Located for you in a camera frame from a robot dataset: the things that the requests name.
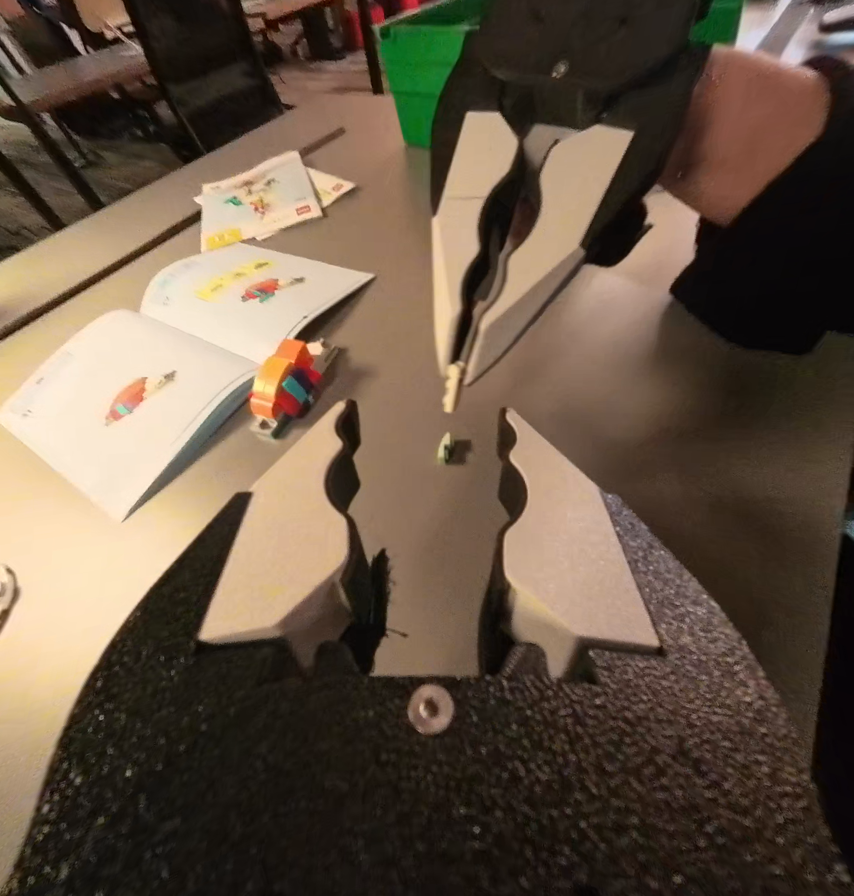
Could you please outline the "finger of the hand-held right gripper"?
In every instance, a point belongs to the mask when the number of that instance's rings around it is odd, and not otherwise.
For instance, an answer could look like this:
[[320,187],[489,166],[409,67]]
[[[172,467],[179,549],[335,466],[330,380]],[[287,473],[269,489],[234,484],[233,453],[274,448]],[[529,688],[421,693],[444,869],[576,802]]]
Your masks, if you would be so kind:
[[519,140],[497,110],[469,110],[454,128],[440,113],[431,145],[433,339],[442,375],[478,378],[473,276],[487,260],[485,213],[518,161]]
[[502,253],[478,316],[462,384],[474,384],[514,346],[585,261],[582,246],[634,132],[594,125],[557,140],[538,172],[531,229]]

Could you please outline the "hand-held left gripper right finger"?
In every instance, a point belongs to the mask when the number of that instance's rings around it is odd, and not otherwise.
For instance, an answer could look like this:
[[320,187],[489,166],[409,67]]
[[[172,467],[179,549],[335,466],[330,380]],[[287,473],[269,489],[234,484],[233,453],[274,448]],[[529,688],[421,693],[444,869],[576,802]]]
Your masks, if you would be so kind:
[[662,652],[602,492],[513,409],[498,428],[497,669],[514,648],[540,673],[591,680],[595,651]]

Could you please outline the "dark background table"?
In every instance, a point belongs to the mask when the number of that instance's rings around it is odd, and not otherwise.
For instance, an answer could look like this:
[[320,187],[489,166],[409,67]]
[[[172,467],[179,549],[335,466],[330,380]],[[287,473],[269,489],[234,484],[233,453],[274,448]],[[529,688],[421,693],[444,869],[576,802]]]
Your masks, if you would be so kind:
[[29,129],[54,167],[92,211],[105,207],[94,187],[71,156],[53,137],[41,114],[86,97],[114,90],[152,73],[143,51],[122,43],[84,56],[35,70],[23,77],[10,76],[0,63],[0,88],[18,118]]

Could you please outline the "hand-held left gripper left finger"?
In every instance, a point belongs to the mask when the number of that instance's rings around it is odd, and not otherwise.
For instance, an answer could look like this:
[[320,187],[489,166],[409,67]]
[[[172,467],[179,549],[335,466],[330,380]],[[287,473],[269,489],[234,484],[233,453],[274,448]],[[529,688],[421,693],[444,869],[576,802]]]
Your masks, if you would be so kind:
[[360,482],[354,400],[312,424],[252,486],[197,631],[206,646],[282,641],[314,665],[364,613],[364,549],[350,515]]

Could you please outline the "orange lego fish model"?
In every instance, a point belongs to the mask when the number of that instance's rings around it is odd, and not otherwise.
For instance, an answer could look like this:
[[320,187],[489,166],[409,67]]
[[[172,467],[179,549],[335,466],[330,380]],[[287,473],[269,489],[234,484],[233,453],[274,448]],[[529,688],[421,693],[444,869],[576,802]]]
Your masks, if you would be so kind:
[[249,392],[251,431],[275,440],[303,418],[321,393],[338,346],[323,339],[284,339],[260,366]]

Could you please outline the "small lego leaflet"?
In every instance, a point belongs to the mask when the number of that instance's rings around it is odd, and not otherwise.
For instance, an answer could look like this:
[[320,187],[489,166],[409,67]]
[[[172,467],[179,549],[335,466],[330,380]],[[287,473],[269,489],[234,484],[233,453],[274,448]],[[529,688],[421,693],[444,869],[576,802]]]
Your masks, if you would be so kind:
[[330,207],[343,196],[353,193],[356,189],[354,182],[342,177],[330,175],[311,167],[306,167],[306,171],[322,209]]

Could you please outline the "person's right hand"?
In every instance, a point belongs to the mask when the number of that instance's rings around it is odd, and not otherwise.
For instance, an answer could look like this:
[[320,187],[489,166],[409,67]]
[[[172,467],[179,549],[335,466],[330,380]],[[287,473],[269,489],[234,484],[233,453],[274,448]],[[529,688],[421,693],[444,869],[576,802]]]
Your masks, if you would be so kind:
[[709,53],[658,182],[701,218],[731,223],[823,133],[826,77],[759,53]]

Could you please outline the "large lego leaflet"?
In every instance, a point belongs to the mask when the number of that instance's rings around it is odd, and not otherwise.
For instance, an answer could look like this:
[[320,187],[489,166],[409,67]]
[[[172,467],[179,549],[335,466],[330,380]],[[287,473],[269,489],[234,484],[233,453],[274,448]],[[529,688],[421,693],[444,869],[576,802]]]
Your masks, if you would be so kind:
[[201,252],[263,240],[324,215],[299,151],[284,152],[241,174],[203,185],[196,202]]

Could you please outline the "person's right forearm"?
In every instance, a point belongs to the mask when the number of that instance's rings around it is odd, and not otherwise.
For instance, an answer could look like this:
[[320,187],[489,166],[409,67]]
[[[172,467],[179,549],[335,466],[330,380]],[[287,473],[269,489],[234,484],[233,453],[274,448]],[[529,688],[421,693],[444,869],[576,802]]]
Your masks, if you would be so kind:
[[823,134],[734,223],[702,220],[673,298],[748,350],[800,356],[854,337],[854,64],[814,56],[831,107]]

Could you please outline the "green plastic bin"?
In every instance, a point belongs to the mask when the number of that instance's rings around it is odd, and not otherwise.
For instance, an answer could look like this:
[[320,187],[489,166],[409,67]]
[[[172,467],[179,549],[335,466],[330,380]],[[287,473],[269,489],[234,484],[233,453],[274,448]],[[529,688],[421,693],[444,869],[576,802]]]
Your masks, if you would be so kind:
[[[431,150],[433,118],[441,91],[463,43],[479,25],[487,2],[438,2],[419,13],[388,21],[378,42],[396,102],[403,137],[411,146]],[[707,15],[690,33],[695,44],[735,42],[742,2],[710,2]],[[578,132],[559,126],[533,126],[552,138]]]

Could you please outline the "black chair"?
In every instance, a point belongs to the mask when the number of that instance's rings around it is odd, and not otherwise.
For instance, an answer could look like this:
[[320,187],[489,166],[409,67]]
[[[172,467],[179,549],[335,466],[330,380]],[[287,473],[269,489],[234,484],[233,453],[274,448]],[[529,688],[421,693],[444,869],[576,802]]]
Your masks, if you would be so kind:
[[192,158],[286,113],[240,1],[123,6]]

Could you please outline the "open instruction booklet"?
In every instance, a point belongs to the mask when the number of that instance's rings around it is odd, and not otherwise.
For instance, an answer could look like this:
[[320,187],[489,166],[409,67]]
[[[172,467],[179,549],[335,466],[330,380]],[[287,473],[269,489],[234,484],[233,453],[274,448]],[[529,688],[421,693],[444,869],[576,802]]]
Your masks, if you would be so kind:
[[99,316],[0,406],[0,425],[114,521],[177,473],[284,339],[375,275],[261,245],[194,254],[138,311]]

